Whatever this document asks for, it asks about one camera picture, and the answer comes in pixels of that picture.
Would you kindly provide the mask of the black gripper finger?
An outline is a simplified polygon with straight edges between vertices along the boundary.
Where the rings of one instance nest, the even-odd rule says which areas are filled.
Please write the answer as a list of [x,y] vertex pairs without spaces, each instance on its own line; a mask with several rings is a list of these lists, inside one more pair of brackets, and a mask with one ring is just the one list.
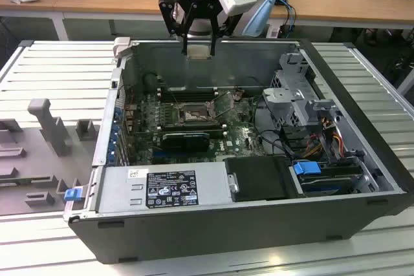
[[209,18],[210,18],[210,24],[212,28],[212,39],[211,39],[211,45],[210,45],[210,55],[215,55],[215,46],[216,42],[219,38],[222,38],[223,36],[231,36],[239,23],[241,19],[241,14],[235,15],[235,16],[229,16],[224,22],[224,26],[220,27],[218,23],[218,15],[220,11],[218,11],[218,8],[212,6],[210,8]]
[[[188,0],[184,0],[181,4],[179,1],[159,0],[158,6],[169,34],[182,38],[182,54],[186,56],[188,50],[188,32],[196,18],[197,4],[195,2],[191,3]],[[184,11],[184,17],[180,23],[173,17],[173,11],[176,5],[180,5]]]

